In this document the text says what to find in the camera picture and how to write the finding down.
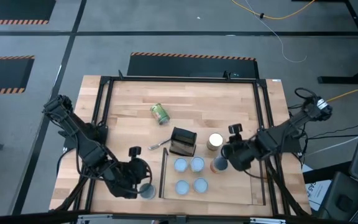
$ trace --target black floor mat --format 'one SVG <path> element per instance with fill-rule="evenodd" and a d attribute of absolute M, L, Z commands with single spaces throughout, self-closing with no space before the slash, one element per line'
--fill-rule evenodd
<path fill-rule="evenodd" d="M 0 57 L 0 94 L 25 91 L 34 58 L 33 55 Z"/>
<path fill-rule="evenodd" d="M 158 77 L 259 78 L 256 59 L 215 55 L 134 52 L 127 75 Z"/>
<path fill-rule="evenodd" d="M 47 24 L 56 0 L 0 0 L 0 25 Z"/>

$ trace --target soda can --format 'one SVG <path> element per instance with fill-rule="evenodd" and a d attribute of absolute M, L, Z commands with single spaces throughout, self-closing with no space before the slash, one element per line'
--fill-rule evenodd
<path fill-rule="evenodd" d="M 154 118 L 158 121 L 159 125 L 168 123 L 170 117 L 168 113 L 162 108 L 161 103 L 154 104 L 150 111 L 152 112 Z"/>

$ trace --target white cable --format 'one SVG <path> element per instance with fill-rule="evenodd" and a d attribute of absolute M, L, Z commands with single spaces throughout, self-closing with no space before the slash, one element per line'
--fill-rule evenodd
<path fill-rule="evenodd" d="M 350 140 L 347 140 L 346 142 L 342 142 L 342 143 L 339 143 L 339 144 L 335 144 L 335 145 L 333 145 L 333 146 L 329 146 L 329 147 L 324 148 L 324 149 L 317 150 L 317 151 L 315 151 L 315 152 L 312 152 L 311 154 L 307 154 L 306 157 L 311 156 L 311 155 L 313 155 L 313 154 L 316 154 L 317 152 L 323 152 L 323 151 L 325 151 L 325 150 L 327 150 L 327 149 L 331 149 L 331 148 L 336 147 L 336 146 L 342 146 L 343 144 L 349 143 L 349 142 L 354 141 L 354 140 L 356 140 L 356 139 L 358 139 L 358 137 L 355 137 L 355 138 L 352 138 L 352 139 L 350 139 Z"/>
<path fill-rule="evenodd" d="M 304 58 L 303 60 L 300 60 L 300 61 L 294 61 L 294 60 L 288 59 L 288 58 L 285 56 L 285 54 L 284 54 L 284 43 L 281 41 L 281 38 L 280 38 L 268 25 L 266 25 L 266 23 L 264 23 L 261 19 L 259 19 L 259 18 L 256 16 L 255 11 L 253 10 L 252 6 L 249 4 L 248 0 L 246 0 L 246 2 L 247 2 L 247 4 L 248 4 L 249 8 L 251 9 L 251 11 L 254 12 L 255 18 L 257 18 L 263 25 L 265 25 L 265 27 L 267 27 L 270 31 L 272 31 L 272 32 L 274 33 L 274 35 L 277 36 L 278 40 L 279 40 L 280 43 L 281 43 L 281 53 L 283 54 L 283 57 L 284 57 L 287 61 L 293 62 L 293 63 L 300 63 L 300 62 L 304 62 L 304 61 L 306 60 L 306 58 L 308 58 L 308 56 L 306 55 L 305 58 Z"/>

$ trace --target metal spoon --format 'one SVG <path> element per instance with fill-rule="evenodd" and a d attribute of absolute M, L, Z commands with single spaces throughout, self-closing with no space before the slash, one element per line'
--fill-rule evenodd
<path fill-rule="evenodd" d="M 171 138 L 168 138 L 167 140 L 164 140 L 164 141 L 162 141 L 162 142 L 160 142 L 160 143 L 158 143 L 158 144 L 155 144 L 155 145 L 153 145 L 153 146 L 150 146 L 150 147 L 149 147 L 149 150 L 158 149 L 162 144 L 165 144 L 165 143 L 167 143 L 167 142 L 169 142 L 169 141 L 171 141 Z"/>

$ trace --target gray floor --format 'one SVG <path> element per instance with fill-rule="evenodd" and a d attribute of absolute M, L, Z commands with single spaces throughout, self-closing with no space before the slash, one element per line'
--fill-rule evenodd
<path fill-rule="evenodd" d="M 290 0 L 249 0 L 257 11 L 283 16 L 301 8 L 304 2 Z M 80 0 L 58 1 L 47 26 L 0 26 L 0 30 L 71 30 Z M 358 1 L 354 2 L 358 13 Z M 279 31 L 355 31 L 347 9 L 342 4 L 313 3 L 299 15 L 282 21 L 265 21 Z M 122 30 L 228 30 L 266 31 L 252 14 L 230 0 L 183 1 L 109 1 L 88 0 L 80 31 Z M 83 75 L 117 75 L 126 73 L 131 52 L 175 52 L 255 57 L 262 78 L 281 79 L 287 103 L 300 100 L 293 94 L 307 86 L 328 99 L 358 88 L 358 85 L 320 85 L 320 75 L 351 76 L 358 72 L 358 38 L 282 37 L 286 56 L 302 63 L 286 61 L 276 37 L 211 36 L 120 36 L 77 37 L 60 88 L 74 102 Z M 0 37 L 0 56 L 35 55 L 28 87 L 20 95 L 0 95 L 0 215 L 9 213 L 37 134 L 42 105 L 53 87 L 68 37 Z M 310 136 L 358 124 L 358 93 L 332 102 L 333 117 L 323 123 L 310 123 Z M 50 126 L 42 146 L 35 175 L 24 206 L 25 213 L 48 210 L 56 178 L 56 162 L 62 153 L 63 139 Z M 358 133 L 358 129 L 345 133 Z M 343 139 L 310 141 L 308 152 Z M 349 160 L 356 143 L 337 147 L 307 158 L 306 163 L 320 168 Z"/>

